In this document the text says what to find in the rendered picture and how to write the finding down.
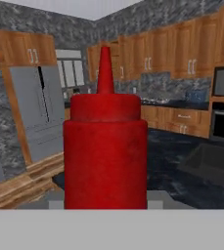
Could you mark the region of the run of wooden wall cabinets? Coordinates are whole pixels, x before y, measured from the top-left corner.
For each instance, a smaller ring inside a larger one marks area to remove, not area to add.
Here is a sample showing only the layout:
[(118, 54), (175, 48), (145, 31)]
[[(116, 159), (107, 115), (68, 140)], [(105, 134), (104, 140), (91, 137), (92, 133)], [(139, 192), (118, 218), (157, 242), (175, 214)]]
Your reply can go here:
[(165, 71), (173, 78), (207, 77), (224, 65), (224, 0), (145, 0), (96, 21), (91, 39), (91, 81), (103, 46), (111, 48), (116, 80)]

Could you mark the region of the dark grey sink basin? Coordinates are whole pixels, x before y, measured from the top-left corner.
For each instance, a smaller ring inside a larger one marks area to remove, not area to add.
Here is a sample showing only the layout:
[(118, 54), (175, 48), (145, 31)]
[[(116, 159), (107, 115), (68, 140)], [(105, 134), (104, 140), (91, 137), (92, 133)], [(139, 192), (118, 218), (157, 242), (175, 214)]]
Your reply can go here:
[(224, 146), (200, 144), (179, 164), (178, 169), (224, 186)]

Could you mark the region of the run of wooden base cabinets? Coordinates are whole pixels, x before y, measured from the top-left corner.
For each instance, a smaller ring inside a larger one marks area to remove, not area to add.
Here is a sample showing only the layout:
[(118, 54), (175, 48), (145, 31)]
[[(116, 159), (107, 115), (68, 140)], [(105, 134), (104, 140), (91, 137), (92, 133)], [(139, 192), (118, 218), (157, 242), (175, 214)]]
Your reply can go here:
[(149, 128), (208, 138), (210, 114), (207, 110), (142, 105), (141, 117)]

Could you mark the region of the wooden cabinet around fridge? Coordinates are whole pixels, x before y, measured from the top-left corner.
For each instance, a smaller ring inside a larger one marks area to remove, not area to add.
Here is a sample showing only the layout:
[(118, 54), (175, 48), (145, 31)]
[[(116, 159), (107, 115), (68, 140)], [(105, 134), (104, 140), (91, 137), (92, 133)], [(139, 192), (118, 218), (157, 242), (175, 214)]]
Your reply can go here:
[(25, 165), (30, 165), (32, 160), (10, 67), (56, 64), (55, 43), (52, 35), (0, 29), (0, 69), (16, 123)]

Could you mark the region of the red ketchup squeeze bottle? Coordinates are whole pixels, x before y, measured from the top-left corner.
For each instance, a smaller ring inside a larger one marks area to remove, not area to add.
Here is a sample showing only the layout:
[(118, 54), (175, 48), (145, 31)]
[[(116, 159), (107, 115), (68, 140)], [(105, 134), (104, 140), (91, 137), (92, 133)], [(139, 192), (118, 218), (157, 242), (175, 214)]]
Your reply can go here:
[(147, 207), (148, 123), (141, 100), (117, 94), (111, 50), (101, 49), (97, 92), (70, 99), (64, 122), (65, 207)]

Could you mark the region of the window with grey frame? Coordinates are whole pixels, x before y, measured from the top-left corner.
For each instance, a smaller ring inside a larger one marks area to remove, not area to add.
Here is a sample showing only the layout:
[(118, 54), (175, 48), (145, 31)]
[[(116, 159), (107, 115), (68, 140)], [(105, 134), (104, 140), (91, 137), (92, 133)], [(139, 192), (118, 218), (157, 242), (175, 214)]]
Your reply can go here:
[(80, 50), (56, 50), (61, 84), (63, 88), (83, 86), (84, 72)]

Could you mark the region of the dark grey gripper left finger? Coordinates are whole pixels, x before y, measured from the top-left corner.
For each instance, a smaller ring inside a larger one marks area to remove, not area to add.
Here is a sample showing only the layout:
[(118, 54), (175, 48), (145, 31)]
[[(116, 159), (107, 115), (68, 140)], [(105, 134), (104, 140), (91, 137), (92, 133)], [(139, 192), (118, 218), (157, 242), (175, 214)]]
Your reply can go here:
[(42, 197), (35, 201), (22, 204), (20, 209), (31, 210), (47, 210), (47, 209), (63, 209), (65, 201), (65, 193), (62, 190), (48, 191)]

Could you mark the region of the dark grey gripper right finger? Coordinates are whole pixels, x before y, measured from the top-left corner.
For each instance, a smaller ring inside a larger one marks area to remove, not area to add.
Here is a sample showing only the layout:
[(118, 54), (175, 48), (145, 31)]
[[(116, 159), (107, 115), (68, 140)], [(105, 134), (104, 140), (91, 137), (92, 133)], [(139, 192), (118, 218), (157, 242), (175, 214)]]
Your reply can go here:
[(191, 209), (191, 206), (174, 200), (165, 190), (147, 191), (149, 209)]

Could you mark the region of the grey double-door fridge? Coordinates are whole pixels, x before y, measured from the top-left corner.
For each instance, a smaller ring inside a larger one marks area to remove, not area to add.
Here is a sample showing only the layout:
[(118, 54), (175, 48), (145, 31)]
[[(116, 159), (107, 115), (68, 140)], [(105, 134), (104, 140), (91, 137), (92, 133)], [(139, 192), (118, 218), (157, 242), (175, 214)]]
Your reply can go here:
[(56, 65), (10, 68), (33, 162), (63, 150), (65, 104)]

